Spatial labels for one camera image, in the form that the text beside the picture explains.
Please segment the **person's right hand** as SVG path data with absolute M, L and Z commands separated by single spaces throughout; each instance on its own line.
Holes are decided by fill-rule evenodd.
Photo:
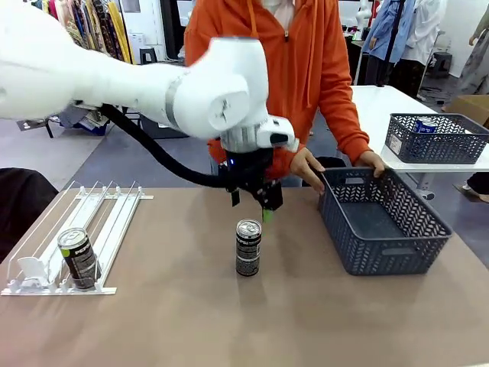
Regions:
M 317 174 L 324 171 L 325 168 L 307 148 L 302 148 L 295 153 L 290 162 L 290 173 L 301 178 L 320 194 L 324 193 L 325 187 Z

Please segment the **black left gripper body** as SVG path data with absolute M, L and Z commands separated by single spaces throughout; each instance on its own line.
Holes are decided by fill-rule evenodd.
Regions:
M 225 160 L 218 163 L 218 175 L 224 177 L 228 174 L 243 174 L 243 178 L 236 185 L 227 187 L 226 191 L 231 195 L 238 195 L 238 191 L 243 189 L 249 193 L 259 193 L 261 196 L 280 196 L 280 181 L 266 178 L 273 157 L 273 148 L 259 148 L 247 153 L 225 151 Z

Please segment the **person's left hand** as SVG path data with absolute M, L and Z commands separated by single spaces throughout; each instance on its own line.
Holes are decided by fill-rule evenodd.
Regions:
M 374 170 L 374 177 L 379 178 L 385 172 L 385 163 L 373 151 L 364 151 L 355 162 L 356 167 L 370 167 Z

